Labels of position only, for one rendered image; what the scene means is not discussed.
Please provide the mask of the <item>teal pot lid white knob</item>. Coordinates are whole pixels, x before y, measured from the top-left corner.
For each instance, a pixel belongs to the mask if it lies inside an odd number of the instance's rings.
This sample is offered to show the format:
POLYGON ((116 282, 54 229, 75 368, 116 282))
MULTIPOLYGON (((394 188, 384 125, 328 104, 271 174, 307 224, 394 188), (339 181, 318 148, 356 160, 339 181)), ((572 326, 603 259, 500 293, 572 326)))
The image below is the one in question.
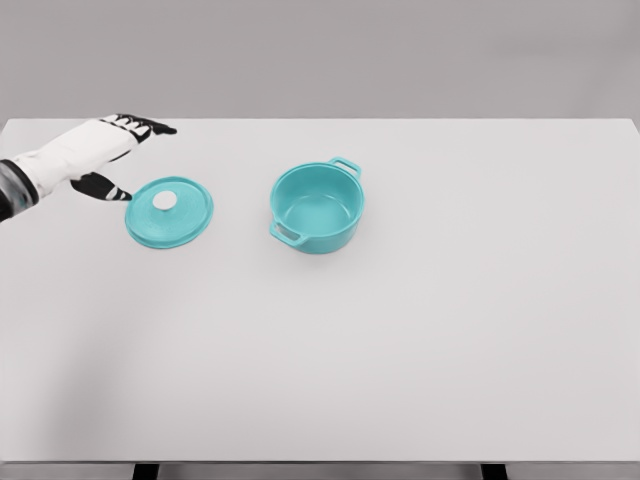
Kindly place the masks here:
POLYGON ((214 213, 209 191, 189 178, 170 176, 142 186, 129 201, 125 211, 125 227, 139 244, 154 249, 170 249, 185 245, 201 235, 214 213), (154 204, 162 192, 175 195, 168 209, 154 204))

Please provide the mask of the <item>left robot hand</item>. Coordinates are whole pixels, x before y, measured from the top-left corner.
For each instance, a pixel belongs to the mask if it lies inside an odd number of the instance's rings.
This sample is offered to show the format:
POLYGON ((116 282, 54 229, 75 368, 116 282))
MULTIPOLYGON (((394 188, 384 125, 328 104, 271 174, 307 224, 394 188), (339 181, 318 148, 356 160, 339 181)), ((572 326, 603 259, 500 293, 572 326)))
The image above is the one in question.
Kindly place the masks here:
POLYGON ((174 135, 165 123, 132 114, 88 120, 42 148, 43 194, 68 182, 77 192, 102 201, 129 201, 132 195, 98 170, 131 153, 154 135, 174 135))

